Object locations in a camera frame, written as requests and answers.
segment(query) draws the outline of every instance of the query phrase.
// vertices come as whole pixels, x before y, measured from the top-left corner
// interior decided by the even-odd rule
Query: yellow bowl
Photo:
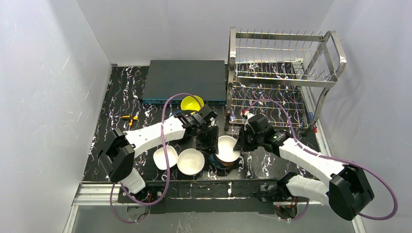
[[[180,103],[180,108],[182,110],[194,110],[199,111],[203,106],[203,99],[199,96],[195,96],[197,100],[201,103],[202,106],[199,106],[199,103],[193,98],[192,96],[185,97],[182,102]]]

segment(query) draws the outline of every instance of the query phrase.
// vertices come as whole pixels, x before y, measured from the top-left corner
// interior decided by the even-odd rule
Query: wire rack
[[[331,45],[335,51],[332,57],[329,54]],[[322,35],[285,31],[236,32],[231,28],[227,125],[244,124],[242,112],[252,102],[267,98],[281,103],[292,119],[292,125],[306,129],[306,134],[316,123],[325,96],[337,82],[345,64],[345,54],[335,31]],[[315,113],[306,112],[302,86],[322,88]],[[267,116],[275,127],[288,127],[286,115],[271,102],[260,102],[252,107],[252,111]]]

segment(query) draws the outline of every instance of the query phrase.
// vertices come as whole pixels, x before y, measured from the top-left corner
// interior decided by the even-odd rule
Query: white ceramic bowl
[[[166,146],[166,151],[168,152],[169,166],[172,167],[177,163],[177,152],[172,146]],[[163,147],[156,150],[153,154],[153,160],[156,167],[160,170],[166,170],[166,157]]]
[[[205,157],[196,149],[187,149],[179,154],[177,167],[188,176],[194,176],[199,173],[205,165]]]
[[[216,157],[227,163],[237,160],[239,158],[240,151],[233,151],[235,145],[236,139],[226,135],[220,136],[218,138],[219,154],[216,154]]]

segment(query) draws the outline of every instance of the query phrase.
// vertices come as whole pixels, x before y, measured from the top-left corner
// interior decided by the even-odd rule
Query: cable
[[[300,219],[301,217],[303,217],[303,215],[306,213],[306,210],[308,210],[308,207],[309,207],[309,198],[308,198],[308,200],[306,201],[306,205],[305,205],[305,208],[304,208],[303,212],[302,212],[299,216],[297,216],[297,217],[295,217],[295,218],[292,218],[291,221],[295,221],[295,220],[298,220],[298,219]]]
[[[278,102],[276,102],[276,101],[274,101],[274,100],[271,100],[271,99],[260,99],[260,100],[257,100],[257,101],[255,101],[255,102],[253,102],[253,103],[246,109],[246,111],[249,111],[250,108],[251,108],[253,105],[255,105],[256,103],[258,103],[258,102],[260,102],[260,101],[270,101],[270,102],[276,104],[276,105],[283,111],[283,113],[286,115],[286,118],[288,119],[288,123],[289,123],[289,127],[290,127],[290,129],[291,129],[291,133],[292,133],[293,139],[295,140],[295,142],[298,144],[298,146],[299,146],[300,148],[303,148],[303,145],[300,143],[300,141],[299,141],[299,140],[297,139],[297,137],[296,137],[296,134],[295,134],[295,131],[294,131],[294,129],[293,129],[292,122],[291,122],[291,119],[290,119],[288,113],[287,113],[286,110],[282,107],[282,105],[279,104]],[[303,151],[305,151],[305,152],[307,152],[307,153],[309,153],[309,154],[311,154],[311,155],[316,155],[316,156],[318,155],[317,153],[314,153],[314,152],[312,152],[312,151],[310,151],[310,150],[308,150],[308,149],[306,149],[306,148],[303,149]],[[367,167],[365,167],[365,166],[362,166],[362,165],[359,165],[359,164],[357,164],[357,163],[355,163],[355,162],[353,162],[353,161],[350,161],[350,160],[341,159],[341,158],[336,158],[336,157],[329,157],[329,156],[325,156],[325,155],[319,155],[319,157],[324,158],[324,159],[330,159],[330,160],[338,161],[338,162],[341,162],[341,163],[350,164],[350,165],[353,165],[353,166],[357,166],[357,167],[359,167],[359,168],[361,168],[361,169],[369,172],[371,175],[373,175],[373,176],[374,176],[376,179],[378,179],[378,180],[386,187],[386,189],[389,191],[389,193],[391,194],[392,199],[393,199],[393,201],[394,201],[394,208],[393,208],[393,210],[392,210],[392,212],[391,212],[390,214],[388,214],[387,216],[384,216],[384,217],[374,217],[374,216],[368,216],[368,215],[364,215],[364,214],[362,214],[362,213],[359,213],[360,216],[365,217],[365,218],[368,218],[368,219],[372,219],[372,220],[388,220],[388,219],[392,218],[392,217],[397,213],[397,211],[398,211],[398,200],[397,200],[397,198],[396,198],[395,192],[394,192],[393,189],[389,186],[389,184],[386,183],[386,181],[384,181],[383,178],[380,177],[378,174],[374,173],[374,172],[371,171],[369,168],[367,168]],[[303,213],[299,216],[299,218],[306,212],[306,209],[307,209],[308,205],[309,205],[309,199],[308,199],[307,205],[306,205],[306,207],[305,207],[305,210],[304,210]]]
[[[295,198],[296,197],[292,197],[292,203],[290,205],[287,205],[287,207],[293,207],[294,206],[293,204],[295,203]]]
[[[150,200],[152,199],[152,194],[150,194],[150,196],[149,196],[149,201],[148,202],[150,202]],[[143,213],[143,214],[141,214],[137,219],[139,220],[143,215],[148,215],[149,213],[150,213],[150,206],[148,206],[148,208],[149,208],[149,211],[147,212],[147,213]]]
[[[294,205],[292,205],[292,207],[297,206],[298,202],[299,202],[299,197],[296,197],[296,202],[295,202],[295,204],[294,204]]]
[[[284,215],[286,215],[286,216],[288,216],[290,219],[293,218],[293,217],[286,211],[286,209],[283,208],[283,207],[279,207],[279,212],[282,213],[282,214],[284,214]]]
[[[115,189],[115,185],[116,185],[116,183],[113,183],[112,190],[110,191],[110,209],[112,209],[112,212],[113,212],[113,214],[116,216],[116,218],[117,218],[118,220],[122,221],[122,222],[125,222],[125,223],[137,223],[137,222],[140,222],[140,221],[144,220],[144,219],[150,214],[150,210],[149,210],[149,212],[147,213],[147,215],[146,215],[144,218],[139,219],[139,218],[140,218],[140,217],[139,217],[139,218],[138,218],[137,220],[135,220],[135,221],[125,220],[125,219],[121,218],[121,217],[116,213],[115,208],[113,207],[113,203],[112,203],[112,200],[113,200],[113,190]]]
[[[188,93],[180,93],[180,94],[176,94],[170,98],[168,98],[168,100],[165,102],[165,105],[163,106],[163,111],[162,111],[162,121],[161,121],[161,130],[160,130],[160,135],[162,138],[162,146],[163,146],[163,150],[165,152],[165,157],[166,157],[166,185],[165,185],[165,190],[163,191],[162,195],[155,201],[147,203],[147,202],[141,202],[139,200],[137,200],[135,197],[133,197],[132,195],[130,195],[130,193],[126,190],[126,187],[124,187],[124,185],[122,183],[120,183],[121,188],[123,189],[123,192],[125,192],[125,194],[134,202],[144,205],[144,206],[151,206],[151,205],[156,205],[158,204],[166,195],[167,190],[169,188],[169,183],[170,183],[170,165],[169,165],[169,157],[167,155],[167,150],[166,150],[166,139],[165,139],[165,134],[164,134],[164,130],[163,130],[163,124],[165,123],[165,115],[166,115],[166,107],[168,105],[168,103],[174,99],[175,97],[181,96],[181,95],[186,95],[186,96],[192,96],[199,104],[199,106],[202,106],[202,104],[199,102],[199,100],[192,94],[188,94]]]

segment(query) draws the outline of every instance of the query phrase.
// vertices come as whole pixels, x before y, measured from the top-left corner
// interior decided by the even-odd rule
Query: gray floor
[[[116,207],[126,218],[125,207]],[[354,233],[352,222],[327,206],[310,205],[302,219],[287,223],[257,213],[173,213],[150,215],[139,224],[117,220],[109,206],[79,206],[74,233]]]

